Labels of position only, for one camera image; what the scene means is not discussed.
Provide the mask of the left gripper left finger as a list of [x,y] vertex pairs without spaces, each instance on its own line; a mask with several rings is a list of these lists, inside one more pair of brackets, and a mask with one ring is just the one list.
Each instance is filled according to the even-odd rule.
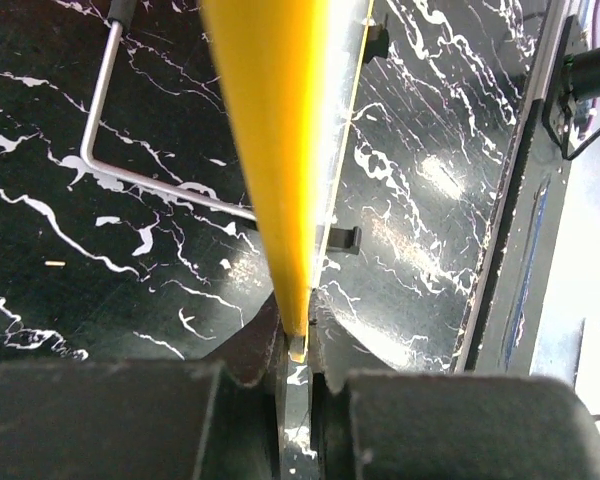
[[277,479],[274,299],[199,360],[0,364],[0,479]]

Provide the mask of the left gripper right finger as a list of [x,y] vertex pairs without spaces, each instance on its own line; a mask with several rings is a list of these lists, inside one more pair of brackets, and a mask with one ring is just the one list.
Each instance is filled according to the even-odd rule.
[[308,365],[324,479],[600,479],[595,420],[554,379],[395,371],[318,291]]

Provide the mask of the yellow framed whiteboard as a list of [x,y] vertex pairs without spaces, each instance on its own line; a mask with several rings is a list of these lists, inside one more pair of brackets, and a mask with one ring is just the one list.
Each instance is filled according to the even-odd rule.
[[310,349],[319,284],[366,50],[382,30],[369,1],[203,1],[199,12],[250,199],[240,207],[96,158],[94,145],[132,1],[109,34],[80,145],[91,170],[253,221],[294,362]]

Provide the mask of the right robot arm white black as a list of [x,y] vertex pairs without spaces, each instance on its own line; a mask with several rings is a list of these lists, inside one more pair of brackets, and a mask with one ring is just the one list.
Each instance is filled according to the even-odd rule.
[[576,101],[600,97],[600,47],[569,56],[562,68],[565,91]]

